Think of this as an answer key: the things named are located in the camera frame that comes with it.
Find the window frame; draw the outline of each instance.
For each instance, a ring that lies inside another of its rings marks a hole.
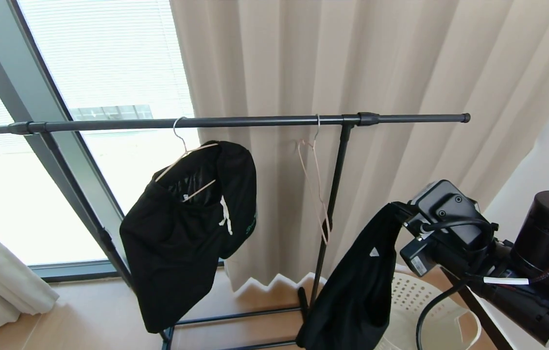
[[[0,99],[16,122],[72,120],[15,0],[0,0]],[[85,193],[86,201],[94,209],[95,218],[86,214],[82,202],[79,201],[42,137],[28,135],[25,139],[84,226],[102,248],[108,257],[108,262],[115,268],[115,273],[123,270],[128,265],[119,237],[119,226],[124,215],[117,200],[80,133],[54,133],[52,136],[74,174],[75,180]],[[104,243],[105,233],[96,229],[95,220],[110,233],[112,246],[106,246]],[[119,253],[119,259],[112,254],[115,248]],[[86,269],[81,269],[82,279],[86,279],[92,273],[95,275],[108,272],[108,266],[103,263],[82,262],[72,265],[72,267],[87,266]],[[65,264],[32,266],[37,273],[43,272],[46,278],[55,279],[66,276],[65,268]],[[70,280],[75,278],[73,274],[68,275]]]

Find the clothes rack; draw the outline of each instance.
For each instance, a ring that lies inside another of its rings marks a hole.
[[[327,218],[323,221],[323,230],[326,230],[326,220],[332,227],[332,217],[335,209],[335,200],[343,171],[343,162],[346,155],[350,133],[355,126],[371,126],[383,123],[436,123],[436,122],[460,122],[467,123],[470,120],[468,113],[463,114],[445,114],[445,115],[379,115],[376,113],[357,113],[354,115],[315,115],[306,116],[277,116],[277,117],[229,117],[229,118],[183,118],[176,119],[153,119],[153,120],[96,120],[96,121],[66,121],[66,122],[14,122],[9,125],[0,126],[0,134],[14,135],[32,135],[40,134],[46,146],[50,149],[54,160],[63,172],[68,184],[74,190],[75,196],[81,202],[86,215],[90,217],[95,224],[95,229],[102,238],[102,244],[110,253],[110,261],[113,262],[119,275],[124,279],[128,286],[132,286],[130,271],[123,263],[119,253],[115,249],[110,234],[104,229],[100,220],[95,215],[91,204],[86,199],[82,188],[76,181],[74,174],[70,170],[68,163],[51,133],[56,131],[91,131],[91,130],[111,130],[111,129],[158,129],[158,128],[235,128],[248,126],[299,126],[299,125],[341,125],[341,134],[339,137],[339,149],[337,151],[337,160],[333,173],[333,182],[330,188],[328,198]],[[254,317],[262,315],[271,315],[275,313],[298,312],[306,319],[310,308],[317,297],[317,288],[319,286],[320,276],[324,264],[324,255],[326,253],[326,244],[321,240],[318,253],[317,264],[315,266],[315,277],[311,289],[309,302],[303,287],[298,289],[299,306],[291,308],[278,308],[273,310],[263,310],[259,312],[237,313],[233,315],[222,315],[213,317],[203,317],[199,319],[188,319],[179,321],[176,326],[183,324],[198,324],[213,321],[224,321],[228,319],[237,319],[242,317]],[[174,326],[167,328],[160,335],[163,338],[162,350],[170,350],[173,339]],[[225,350],[257,350],[266,348],[276,348],[295,344],[294,339],[290,341],[278,341],[263,344],[243,346],[240,348],[230,348]]]

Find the basket handle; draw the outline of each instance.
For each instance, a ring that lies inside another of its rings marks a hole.
[[[468,343],[468,345],[467,345],[467,348],[465,348],[465,350],[468,350],[470,347],[473,346],[473,344],[475,344],[476,341],[478,341],[478,339],[481,336],[481,323],[480,323],[480,319],[477,317],[475,312],[472,312],[469,309],[464,309],[464,310],[465,310],[465,312],[463,312],[460,316],[458,316],[456,318],[456,321],[458,323],[460,323],[461,317],[463,317],[464,315],[470,313],[473,316],[474,320],[475,320],[475,325],[477,326],[477,332],[475,333],[475,337],[473,339],[471,339],[470,343]]]

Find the robotic arm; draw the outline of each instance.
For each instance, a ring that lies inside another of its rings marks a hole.
[[[421,277],[437,264],[459,282],[430,308],[468,286],[541,344],[549,347],[549,191],[538,193],[515,243],[494,237],[497,224],[451,182],[428,185],[407,204],[398,203],[404,226],[415,236],[400,255]]]

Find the hanger hook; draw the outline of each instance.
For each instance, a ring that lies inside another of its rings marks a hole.
[[[320,115],[316,114],[315,117],[317,118],[317,130],[315,131],[314,143],[315,139],[317,139],[317,135],[320,133]]]
[[[182,140],[182,143],[184,144],[184,153],[188,153],[188,147],[186,147],[186,141],[184,141],[184,139],[180,135],[177,134],[177,131],[175,131],[175,125],[181,119],[186,119],[186,117],[181,117],[179,119],[175,119],[175,122],[173,123],[173,133],[175,134],[175,136],[179,137],[180,140]]]

